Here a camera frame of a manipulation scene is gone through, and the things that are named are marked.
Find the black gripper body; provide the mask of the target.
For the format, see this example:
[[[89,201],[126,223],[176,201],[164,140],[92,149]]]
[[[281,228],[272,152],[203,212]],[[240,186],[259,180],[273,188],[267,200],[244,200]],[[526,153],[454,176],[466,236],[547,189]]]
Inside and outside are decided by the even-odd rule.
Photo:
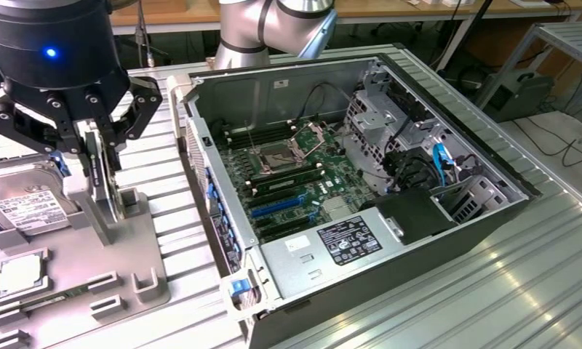
[[[0,113],[108,115],[129,78],[106,1],[0,1]]]

